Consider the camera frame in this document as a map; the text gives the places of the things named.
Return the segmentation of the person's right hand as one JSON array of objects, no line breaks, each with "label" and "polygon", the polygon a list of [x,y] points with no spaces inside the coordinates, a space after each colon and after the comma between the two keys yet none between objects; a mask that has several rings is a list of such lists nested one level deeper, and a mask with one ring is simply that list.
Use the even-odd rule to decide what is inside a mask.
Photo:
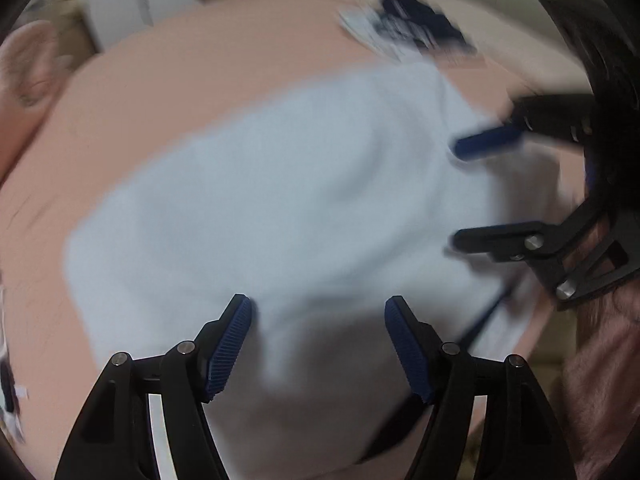
[{"label": "person's right hand", "polygon": [[639,281],[577,308],[576,352],[561,375],[565,434],[579,479],[614,460],[639,417]]}]

